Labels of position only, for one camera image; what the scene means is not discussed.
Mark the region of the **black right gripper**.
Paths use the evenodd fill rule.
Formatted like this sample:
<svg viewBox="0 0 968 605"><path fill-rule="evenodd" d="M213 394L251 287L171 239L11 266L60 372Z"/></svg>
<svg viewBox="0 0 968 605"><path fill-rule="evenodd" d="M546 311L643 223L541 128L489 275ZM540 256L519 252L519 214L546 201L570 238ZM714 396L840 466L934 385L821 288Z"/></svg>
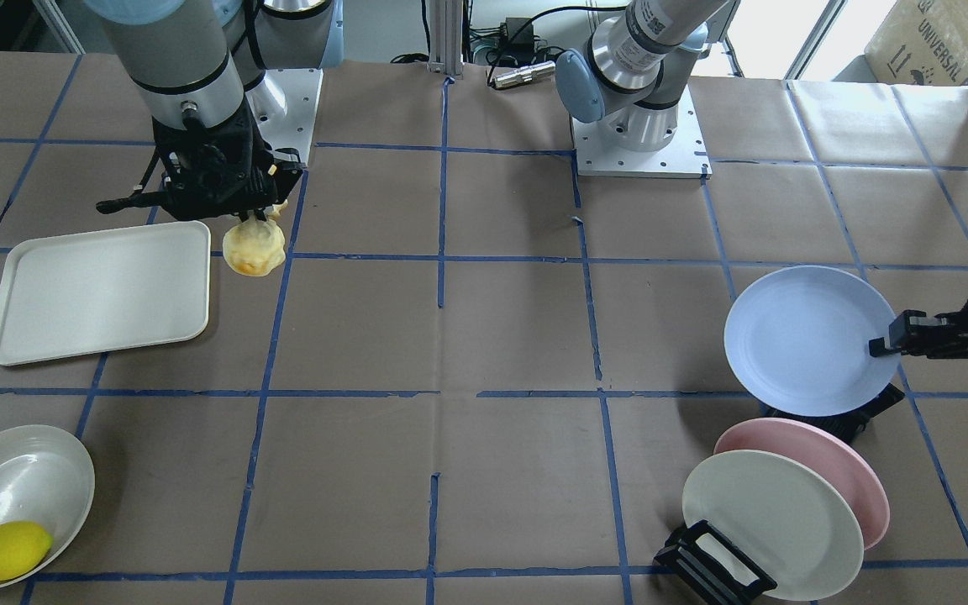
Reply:
<svg viewBox="0 0 968 605"><path fill-rule="evenodd" d="M264 141L253 116L195 130L155 120L153 134L169 180L153 203L177 221L257 214L284 203L306 170L298 150Z"/></svg>

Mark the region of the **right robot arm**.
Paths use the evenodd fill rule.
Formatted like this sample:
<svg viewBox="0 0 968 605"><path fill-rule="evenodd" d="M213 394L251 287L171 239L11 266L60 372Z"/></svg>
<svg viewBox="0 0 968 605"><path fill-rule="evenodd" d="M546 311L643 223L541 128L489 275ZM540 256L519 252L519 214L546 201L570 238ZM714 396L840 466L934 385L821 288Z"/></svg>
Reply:
<svg viewBox="0 0 968 605"><path fill-rule="evenodd" d="M91 1L151 114L156 192L97 203L177 221L272 222L308 168L325 72L345 58L339 1Z"/></svg>

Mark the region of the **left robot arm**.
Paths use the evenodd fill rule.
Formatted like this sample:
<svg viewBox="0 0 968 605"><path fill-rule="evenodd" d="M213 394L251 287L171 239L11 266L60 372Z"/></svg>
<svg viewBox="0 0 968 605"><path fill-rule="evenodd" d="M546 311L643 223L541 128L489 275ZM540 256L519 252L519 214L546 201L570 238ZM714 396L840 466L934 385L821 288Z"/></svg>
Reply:
<svg viewBox="0 0 968 605"><path fill-rule="evenodd" d="M702 53L719 1L631 1L581 47L560 55L567 112L591 125L670 112ZM834 416L872 401L900 356L968 359L968 299L956 313L892 314L871 284L829 266L768 273L739 295L723 326L729 367L749 394L788 413Z"/></svg>

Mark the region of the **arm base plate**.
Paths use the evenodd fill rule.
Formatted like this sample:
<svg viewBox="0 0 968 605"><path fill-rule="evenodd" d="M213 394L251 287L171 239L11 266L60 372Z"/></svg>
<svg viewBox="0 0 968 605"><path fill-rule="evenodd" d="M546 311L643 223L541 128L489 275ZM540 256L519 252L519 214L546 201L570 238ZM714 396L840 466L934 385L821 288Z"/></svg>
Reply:
<svg viewBox="0 0 968 605"><path fill-rule="evenodd" d="M264 141L274 150L295 150L306 167L324 76L320 69L269 70L245 92Z"/></svg>
<svg viewBox="0 0 968 605"><path fill-rule="evenodd" d="M700 179L713 169L702 126L685 89L676 106L630 106L595 123L570 119L581 176Z"/></svg>

